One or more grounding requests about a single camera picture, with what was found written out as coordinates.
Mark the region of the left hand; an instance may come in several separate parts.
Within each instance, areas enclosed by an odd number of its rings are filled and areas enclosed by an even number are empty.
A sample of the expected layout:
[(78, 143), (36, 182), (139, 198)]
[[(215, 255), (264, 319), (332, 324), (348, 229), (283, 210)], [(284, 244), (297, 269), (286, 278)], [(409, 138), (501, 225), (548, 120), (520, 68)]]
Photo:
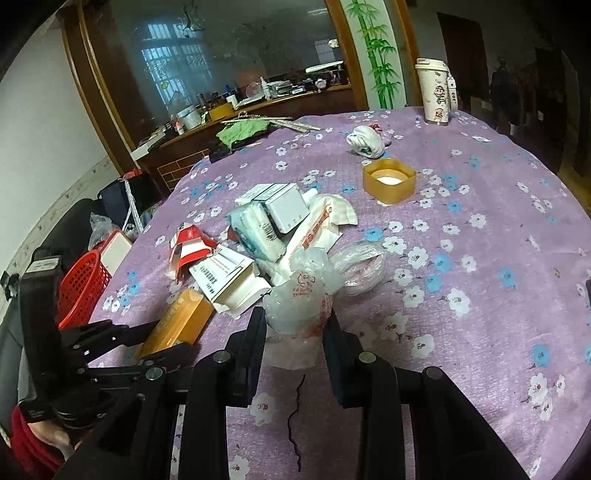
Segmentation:
[(40, 442), (58, 449), (65, 460), (74, 454), (77, 446), (72, 445), (68, 433), (54, 421), (29, 423), (28, 427)]

